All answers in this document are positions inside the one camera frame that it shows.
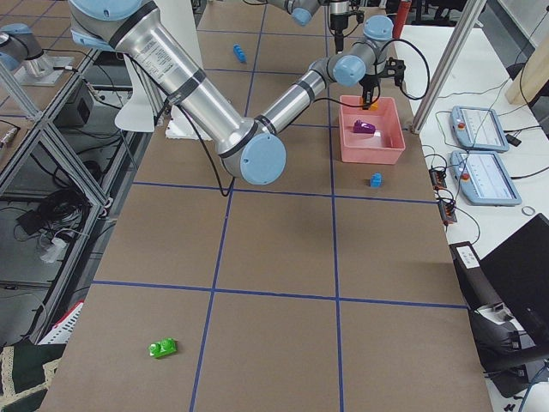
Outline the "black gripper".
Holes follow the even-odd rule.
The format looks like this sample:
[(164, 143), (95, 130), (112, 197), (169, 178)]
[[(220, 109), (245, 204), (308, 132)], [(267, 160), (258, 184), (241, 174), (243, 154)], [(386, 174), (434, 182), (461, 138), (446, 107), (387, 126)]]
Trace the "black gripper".
[(329, 14), (329, 30), (335, 38), (335, 49), (343, 49), (344, 30), (347, 29), (346, 14)]
[(376, 101), (375, 91), (378, 87), (378, 77), (374, 75), (365, 75), (360, 80), (362, 87), (362, 109), (368, 110)]

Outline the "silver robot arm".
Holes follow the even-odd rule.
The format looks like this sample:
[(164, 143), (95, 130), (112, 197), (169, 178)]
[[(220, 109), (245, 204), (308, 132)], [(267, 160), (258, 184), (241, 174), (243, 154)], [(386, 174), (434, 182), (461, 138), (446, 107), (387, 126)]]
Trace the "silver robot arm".
[(364, 36), (348, 51), (321, 58), (266, 111), (241, 116), (161, 22), (153, 1), (72, 1), (71, 31), (76, 43), (123, 53), (187, 112), (215, 143), (224, 168), (252, 185), (268, 185), (284, 171), (287, 152), (276, 135), (306, 110), (330, 84), (351, 87), (381, 71), (393, 39), (393, 22), (370, 17)]
[(244, 1), (244, 3), (250, 6), (272, 5), (285, 11), (301, 27), (308, 25), (321, 8), (327, 8), (329, 32), (334, 39), (337, 54), (343, 52), (345, 38), (365, 20), (364, 11), (360, 9), (360, 1), (268, 0)]

